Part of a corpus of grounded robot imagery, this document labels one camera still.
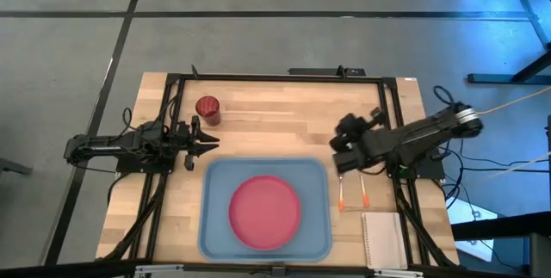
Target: pink plate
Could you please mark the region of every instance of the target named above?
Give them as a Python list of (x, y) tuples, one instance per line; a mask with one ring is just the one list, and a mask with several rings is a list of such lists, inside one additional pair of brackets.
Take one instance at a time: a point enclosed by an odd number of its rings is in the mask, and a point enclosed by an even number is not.
[(300, 224), (300, 201), (276, 176), (254, 176), (233, 193), (229, 209), (233, 233), (254, 250), (274, 250), (288, 243)]

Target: white notebook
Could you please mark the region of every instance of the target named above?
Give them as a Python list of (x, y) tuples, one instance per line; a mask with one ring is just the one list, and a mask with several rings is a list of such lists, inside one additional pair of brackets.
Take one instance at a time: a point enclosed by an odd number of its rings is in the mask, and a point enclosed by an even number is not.
[(365, 256), (370, 269), (407, 269), (398, 213), (362, 213)]

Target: red cup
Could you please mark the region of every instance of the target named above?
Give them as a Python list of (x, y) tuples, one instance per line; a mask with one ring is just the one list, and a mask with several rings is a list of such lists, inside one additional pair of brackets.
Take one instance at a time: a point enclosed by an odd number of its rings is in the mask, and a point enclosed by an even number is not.
[(203, 96), (197, 101), (195, 111), (211, 127), (217, 126), (220, 117), (220, 103), (213, 96)]

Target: gray floor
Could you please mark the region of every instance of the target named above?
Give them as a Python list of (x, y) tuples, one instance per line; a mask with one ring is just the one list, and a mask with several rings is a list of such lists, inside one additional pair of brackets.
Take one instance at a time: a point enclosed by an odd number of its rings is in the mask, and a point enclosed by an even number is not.
[[(551, 36), (548, 0), (530, 0)], [(125, 10), (128, 0), (0, 0), (0, 9)], [(139, 0), (138, 10), (522, 11), (518, 0)], [(0, 156), (34, 167), (31, 176), (0, 176), (0, 268), (40, 263), (71, 168), (65, 142), (83, 133), (113, 52), (121, 19), (0, 19)], [(541, 87), (469, 85), (470, 72), (513, 73), (543, 53), (529, 22), (431, 19), (136, 19), (121, 56), (100, 134), (122, 129), (144, 71), (284, 74), (289, 67), (357, 66), (369, 75), (417, 77), (425, 110), (443, 106), (433, 85), (487, 109)], [(543, 127), (549, 95), (483, 117), (465, 155), (502, 162), (548, 151)], [(452, 148), (459, 143), (453, 142)], [(468, 162), (473, 167), (490, 166)], [(91, 166), (113, 168), (110, 160)], [(445, 161), (457, 176), (453, 158)], [(464, 180), (473, 203), (504, 215), (549, 210), (548, 176), (515, 173)], [(62, 263), (90, 261), (113, 178), (87, 172), (62, 250)], [(519, 265), (518, 244), (496, 244)], [(484, 268), (461, 257), (473, 268)]]

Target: wooden tabletop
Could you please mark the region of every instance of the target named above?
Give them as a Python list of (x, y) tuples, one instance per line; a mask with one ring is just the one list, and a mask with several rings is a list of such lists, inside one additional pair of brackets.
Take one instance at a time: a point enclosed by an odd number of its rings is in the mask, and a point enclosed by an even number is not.
[[(166, 75), (144, 74), (134, 106), (133, 126), (154, 120), (158, 115)], [(397, 83), (404, 122), (424, 118), (417, 80), (397, 78)], [(183, 168), (185, 152), (178, 155), (167, 182), (154, 261), (208, 263), (197, 248), (197, 236), (203, 174), (215, 159), (315, 157), (327, 170), (333, 245), (326, 259), (304, 265), (367, 266), (360, 215), (363, 211), (396, 212), (392, 183), (385, 173), (364, 176), (370, 201), (370, 207), (365, 209), (358, 173), (348, 173), (344, 179), (345, 209), (340, 212), (337, 208), (338, 179), (328, 142), (338, 121), (347, 113), (368, 118), (369, 112), (380, 106), (377, 86), (369, 83), (186, 81), (180, 120), (190, 121), (195, 114), (195, 102), (205, 95), (220, 100), (222, 122), (216, 127), (201, 125), (205, 133), (220, 139), (220, 148), (196, 158), (194, 171)], [(387, 100), (388, 108), (393, 109), (389, 90)], [(392, 110), (390, 116), (395, 127)], [(144, 174), (132, 174), (115, 186), (97, 256), (108, 254), (135, 221), (144, 179)], [(416, 184), (425, 228), (446, 256), (458, 263), (441, 190), (429, 180), (419, 180)], [(415, 231), (411, 225), (408, 228), (413, 261), (419, 263)], [(139, 256), (145, 254), (148, 234), (149, 225), (146, 225)]]

